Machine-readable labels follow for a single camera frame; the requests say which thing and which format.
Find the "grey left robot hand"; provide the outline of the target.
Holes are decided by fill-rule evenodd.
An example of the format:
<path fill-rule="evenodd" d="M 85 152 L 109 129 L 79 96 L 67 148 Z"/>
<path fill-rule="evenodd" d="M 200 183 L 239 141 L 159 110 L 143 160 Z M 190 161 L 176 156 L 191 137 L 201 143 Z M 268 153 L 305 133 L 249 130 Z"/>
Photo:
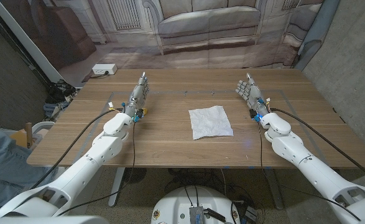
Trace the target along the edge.
<path fill-rule="evenodd" d="M 148 79 L 146 73 L 143 72 L 124 106 L 123 113 L 135 119 L 137 112 L 145 105 L 148 92 Z"/>

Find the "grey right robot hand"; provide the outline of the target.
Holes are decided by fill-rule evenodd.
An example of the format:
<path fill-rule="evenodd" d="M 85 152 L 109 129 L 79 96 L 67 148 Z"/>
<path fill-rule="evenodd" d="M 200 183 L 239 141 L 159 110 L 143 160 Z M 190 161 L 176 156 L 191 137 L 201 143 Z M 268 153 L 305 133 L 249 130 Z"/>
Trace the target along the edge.
<path fill-rule="evenodd" d="M 263 95 L 250 73 L 246 73 L 247 81 L 240 80 L 236 93 L 246 101 L 250 117 L 259 122 L 263 116 L 269 114 L 269 109 Z"/>

